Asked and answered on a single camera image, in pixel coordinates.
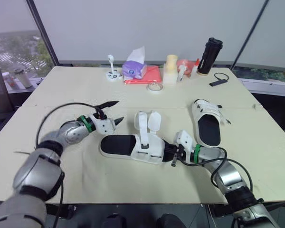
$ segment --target tissue box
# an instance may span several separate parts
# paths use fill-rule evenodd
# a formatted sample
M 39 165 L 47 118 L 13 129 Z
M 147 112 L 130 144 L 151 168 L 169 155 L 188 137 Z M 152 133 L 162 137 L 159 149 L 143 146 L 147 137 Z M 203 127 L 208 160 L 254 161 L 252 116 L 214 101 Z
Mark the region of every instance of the tissue box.
M 122 73 L 126 79 L 137 78 L 142 79 L 147 71 L 147 65 L 136 61 L 125 61 Z

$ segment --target silver robot arm segment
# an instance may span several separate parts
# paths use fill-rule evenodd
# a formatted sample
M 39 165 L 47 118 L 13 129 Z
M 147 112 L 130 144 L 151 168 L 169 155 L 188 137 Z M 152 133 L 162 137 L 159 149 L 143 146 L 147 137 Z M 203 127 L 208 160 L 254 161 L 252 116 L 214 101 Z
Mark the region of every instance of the silver robot arm segment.
M 64 179 L 60 168 L 63 150 L 81 142 L 93 131 L 112 134 L 122 120 L 123 117 L 109 119 L 102 112 L 102 116 L 80 116 L 65 122 L 57 131 L 47 133 L 18 170 L 13 196 L 0 205 L 0 228 L 44 227 L 47 215 L 44 202 L 56 195 Z
M 203 165 L 211 174 L 219 167 L 225 156 L 225 150 L 222 148 L 208 148 L 195 145 L 196 143 L 191 136 L 184 130 L 176 134 L 174 143 L 177 145 L 174 158 L 182 157 L 187 164 L 220 159 Z M 228 201 L 233 211 L 233 217 L 244 227 L 279 228 L 265 206 L 260 200 L 256 200 L 243 177 L 230 162 L 225 161 L 215 173 L 213 179 Z

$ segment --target white slipper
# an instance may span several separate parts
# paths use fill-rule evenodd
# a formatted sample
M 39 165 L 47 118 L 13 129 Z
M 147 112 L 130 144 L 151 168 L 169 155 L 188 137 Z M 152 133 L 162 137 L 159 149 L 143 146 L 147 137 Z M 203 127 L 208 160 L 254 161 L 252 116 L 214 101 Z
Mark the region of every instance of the white slipper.
M 198 144 L 216 147 L 220 144 L 220 124 L 231 124 L 220 112 L 222 106 L 198 99 L 192 104 L 195 136 Z
M 139 111 L 134 118 L 134 126 L 139 130 L 139 135 L 106 136 L 100 143 L 100 153 L 106 157 L 134 159 L 152 164 L 167 162 L 170 158 L 164 156 L 164 151 L 168 143 L 156 135 L 161 120 L 158 112 L 148 114 Z

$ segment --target black cable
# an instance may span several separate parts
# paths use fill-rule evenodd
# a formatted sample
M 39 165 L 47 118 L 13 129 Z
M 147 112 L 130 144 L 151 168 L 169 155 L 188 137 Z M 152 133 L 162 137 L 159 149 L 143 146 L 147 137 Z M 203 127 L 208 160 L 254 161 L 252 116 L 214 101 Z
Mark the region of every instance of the black cable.
M 207 164 L 207 163 L 210 163 L 210 162 L 217 162 L 217 161 L 222 161 L 222 163 L 214 170 L 214 172 L 211 174 L 211 183 L 218 188 L 217 184 L 214 183 L 214 175 L 219 171 L 219 169 L 224 165 L 224 163 L 226 162 L 227 160 L 227 151 L 223 148 L 220 148 L 224 151 L 225 155 L 224 155 L 224 158 L 216 158 L 216 159 L 211 159 L 211 160 L 208 160 L 208 161 L 203 161 L 203 162 L 199 162 L 199 163 L 196 163 L 196 164 L 188 164 L 186 163 L 181 157 L 179 157 L 179 160 L 181 163 L 183 163 L 184 165 L 187 165 L 187 166 L 200 166 L 200 165 L 204 165 L 204 164 Z
M 62 201 L 63 201 L 63 182 L 61 183 L 60 188 L 61 188 L 61 190 L 60 190 L 60 191 L 61 191 L 61 194 L 60 194 L 60 202 L 59 202 L 57 214 L 56 214 L 56 217 L 55 217 L 55 221 L 54 221 L 54 224 L 53 224 L 53 228 L 56 228 L 56 226 L 57 226 L 58 219 L 59 219 L 59 215 L 60 215 L 60 212 L 61 212 L 61 209 L 62 209 Z
M 188 164 L 181 157 L 178 157 L 178 160 L 180 160 L 180 162 L 183 163 L 184 165 L 191 166 L 191 167 L 196 167 L 196 166 L 205 165 L 205 164 L 208 164 L 208 163 L 211 163 L 211 162 L 221 161 L 221 160 L 224 160 L 224 158 L 211 159 L 211 160 L 199 162 L 199 163 L 196 163 L 196 164 Z M 236 160 L 229 159 L 229 158 L 227 158 L 226 160 L 229 161 L 229 162 L 233 162 L 233 163 L 237 164 L 238 166 L 240 166 L 245 171 L 246 175 L 248 176 L 249 184 L 250 184 L 250 190 L 252 192 L 253 191 L 253 183 L 252 183 L 252 179 L 251 179 L 251 176 L 250 176 L 248 170 L 241 163 L 237 162 Z
M 214 77 L 215 77 L 217 80 L 222 80 L 222 78 L 219 78 L 219 77 L 216 76 L 217 74 L 225 75 L 225 76 L 227 77 L 226 80 L 227 80 L 227 81 L 229 80 L 229 76 L 228 76 L 228 75 L 226 75 L 226 74 L 224 74 L 224 73 L 220 73 L 220 72 L 217 72 L 217 73 L 214 74 Z
M 57 109 L 62 108 L 62 107 L 65 107 L 65 106 L 69 106 L 69 105 L 83 105 L 83 106 L 88 106 L 88 107 L 94 108 L 96 111 L 100 111 L 100 110 L 101 110 L 101 109 L 98 108 L 97 106 L 93 106 L 93 105 L 86 104 L 86 103 L 81 103 L 81 102 L 66 103 L 66 104 L 62 104 L 62 105 L 60 105 L 60 106 L 54 108 L 52 111 L 50 111 L 50 112 L 43 118 L 43 120 L 41 121 L 41 123 L 40 123 L 40 125 L 39 125 L 39 128 L 38 128 L 38 130 L 37 130 L 37 134 L 36 134 L 36 139 L 35 139 L 35 147 L 36 147 L 36 148 L 38 147 L 39 134 L 40 134 L 41 128 L 42 128 L 44 122 L 46 121 L 46 119 L 47 119 L 53 112 L 55 112 Z
M 22 154 L 30 155 L 30 153 L 28 153 L 28 152 L 22 152 L 22 151 L 14 151 L 14 153 L 22 153 Z
M 251 192 L 253 192 L 253 183 L 252 183 L 252 178 L 251 178 L 251 176 L 250 176 L 250 174 L 249 174 L 249 172 L 248 172 L 248 170 L 241 164 L 241 163 L 239 163 L 238 161 L 236 161 L 236 160 L 233 160 L 233 159 L 230 159 L 230 158 L 227 158 L 227 161 L 229 161 L 229 162 L 233 162 L 233 163 L 235 163 L 235 164 L 237 164 L 239 167 L 241 167 L 244 171 L 245 171 L 245 173 L 246 173 L 246 175 L 248 176 L 248 179 L 249 179 L 249 184 L 250 184 L 250 191 Z
M 214 183 L 214 175 L 217 174 L 217 172 L 219 171 L 220 168 L 222 168 L 222 166 L 224 165 L 224 163 L 226 162 L 227 160 L 227 151 L 224 149 L 224 148 L 220 148 L 222 151 L 224 151 L 225 153 L 225 156 L 224 156 L 224 159 L 222 160 L 221 164 L 213 171 L 213 173 L 211 174 L 210 176 L 210 180 L 211 180 L 211 183 L 218 188 L 218 185 L 216 183 Z
M 211 226 L 210 226 L 210 222 L 209 222 L 209 217 L 208 217 L 207 208 L 206 208 L 206 206 L 205 206 L 204 208 L 205 208 L 206 217 L 207 217 L 207 221 L 208 221 L 208 227 L 209 227 L 209 228 L 211 228 Z
M 231 227 L 230 228 L 234 228 L 234 225 L 236 224 L 236 219 L 233 218 L 232 223 L 231 223 Z

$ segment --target white tabletop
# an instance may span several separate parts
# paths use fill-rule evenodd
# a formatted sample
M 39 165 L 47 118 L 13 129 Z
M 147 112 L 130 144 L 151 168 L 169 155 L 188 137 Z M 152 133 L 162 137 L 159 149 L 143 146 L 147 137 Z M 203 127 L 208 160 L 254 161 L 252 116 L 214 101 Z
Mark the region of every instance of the white tabletop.
M 109 100 L 120 101 L 126 108 L 190 108 L 192 101 L 203 98 L 223 107 L 251 108 L 259 102 L 245 89 L 228 68 L 213 68 L 208 76 L 184 77 L 181 83 L 164 86 L 153 94 L 146 85 L 125 85 L 122 80 L 108 81 L 108 68 L 60 67 L 51 70 L 23 106 L 58 106 L 67 102 L 101 104 Z M 214 73 L 227 74 L 227 83 L 211 87 L 216 81 Z
M 14 153 L 14 151 L 33 151 L 37 127 L 43 116 L 52 109 L 52 105 L 61 104 L 54 96 L 53 102 L 49 105 L 42 99 L 41 92 L 47 89 L 45 83 L 55 76 L 59 77 L 59 74 L 51 72 L 40 84 L 43 86 L 39 86 L 33 92 L 34 99 L 39 100 L 44 106 L 40 104 L 29 106 L 27 103 L 18 109 L 0 132 L 0 200 L 5 200 L 12 194 L 13 177 L 26 159 L 26 155 Z M 91 94 L 94 94 L 93 97 L 99 97 L 96 94 L 103 94 L 103 92 L 100 89 L 94 89 Z M 233 99 L 234 96 L 228 96 L 225 104 L 231 104 L 230 100 Z M 251 103 L 257 103 L 253 99 L 248 96 L 248 99 L 241 98 L 238 102 L 242 104 L 242 100 L 250 100 Z M 137 133 L 133 127 L 133 118 L 140 110 L 155 110 L 162 115 L 162 125 L 158 135 L 169 143 L 172 142 L 175 133 L 181 129 L 193 135 L 191 110 L 187 108 L 125 108 L 122 105 L 116 105 L 104 109 L 111 118 L 125 117 L 118 125 L 115 134 Z M 62 108 L 48 119 L 41 135 L 57 129 L 65 121 L 76 119 L 90 111 L 90 108 L 80 106 Z M 229 107 L 223 108 L 222 112 L 232 124 L 221 126 L 221 146 L 227 150 L 229 158 L 237 160 L 249 170 L 254 182 L 255 196 L 262 197 L 265 201 L 285 200 L 285 133 L 262 106 L 257 105 L 255 109 Z M 186 167 L 178 162 L 174 168 L 170 163 L 153 165 L 107 158 L 99 152 L 102 137 L 94 132 L 80 144 L 68 147 L 62 154 L 62 168 L 66 173 L 64 203 L 226 202 L 220 191 L 211 185 L 210 174 L 203 167 Z M 247 181 L 245 173 L 239 167 L 238 170 Z M 58 193 L 50 202 L 58 203 L 59 195 Z

